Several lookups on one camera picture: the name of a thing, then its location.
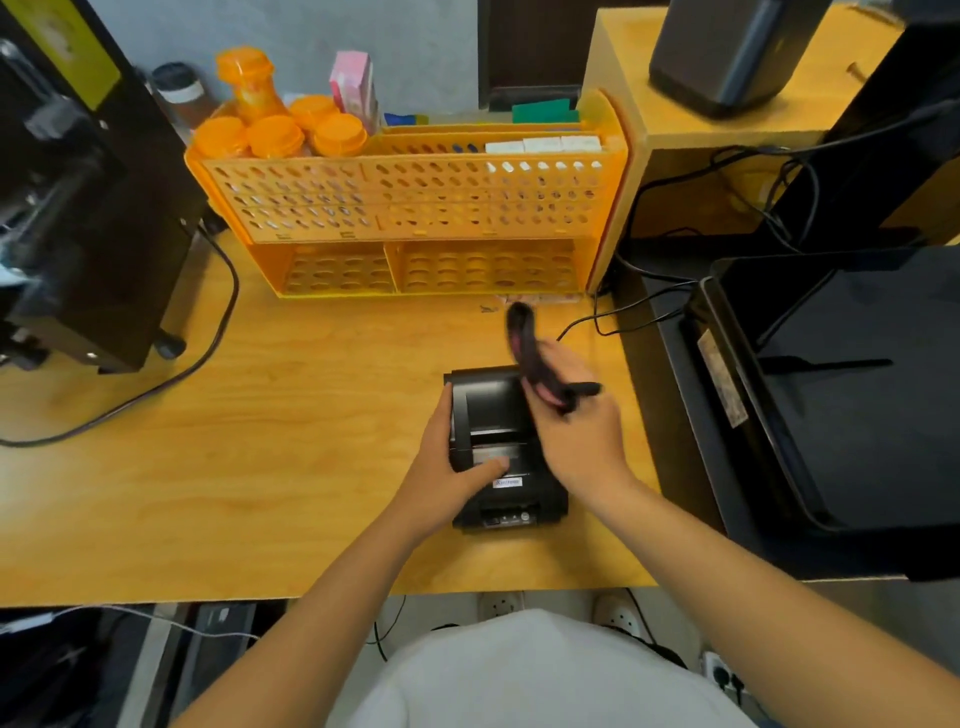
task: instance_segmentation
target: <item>hand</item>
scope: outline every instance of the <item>hand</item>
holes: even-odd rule
[[[447,384],[437,409],[426,424],[420,451],[399,490],[387,507],[425,539],[453,521],[467,500],[510,467],[506,457],[494,457],[463,473],[450,467],[450,408],[452,387]]]
[[[538,343],[543,360],[561,381],[597,380],[580,357],[567,347],[554,341]],[[589,505],[597,489],[623,482],[624,478],[635,480],[623,452],[620,408],[613,395],[605,390],[596,397],[582,397],[576,411],[561,415],[526,379],[523,391],[537,425],[546,463],[570,493]]]

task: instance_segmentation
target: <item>white shirt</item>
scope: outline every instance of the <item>white shirt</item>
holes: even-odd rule
[[[391,658],[353,728],[750,728],[701,675],[540,609],[430,633]]]

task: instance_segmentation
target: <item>black speaker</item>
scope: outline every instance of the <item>black speaker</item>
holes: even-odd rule
[[[790,80],[830,0],[671,0],[650,83],[710,118],[772,99]]]

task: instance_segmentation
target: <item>blue item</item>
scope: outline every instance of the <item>blue item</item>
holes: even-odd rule
[[[414,113],[387,113],[384,111],[383,120],[388,127],[415,127],[417,126],[417,115]]]

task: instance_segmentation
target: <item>label sticker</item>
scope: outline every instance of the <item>label sticker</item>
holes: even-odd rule
[[[736,385],[733,384],[733,377],[730,376],[727,363],[723,360],[720,350],[717,349],[713,332],[709,328],[697,341],[697,347],[707,364],[710,378],[713,379],[713,386],[716,388],[717,394],[720,395],[720,401],[723,402],[723,408],[727,413],[727,419],[730,420],[730,426],[743,425],[749,419],[747,408],[743,406],[743,400],[736,391]]]
[[[70,0],[0,0],[68,84],[95,111],[120,69]]]
[[[494,488],[519,488],[523,485],[522,477],[498,477],[493,482]]]

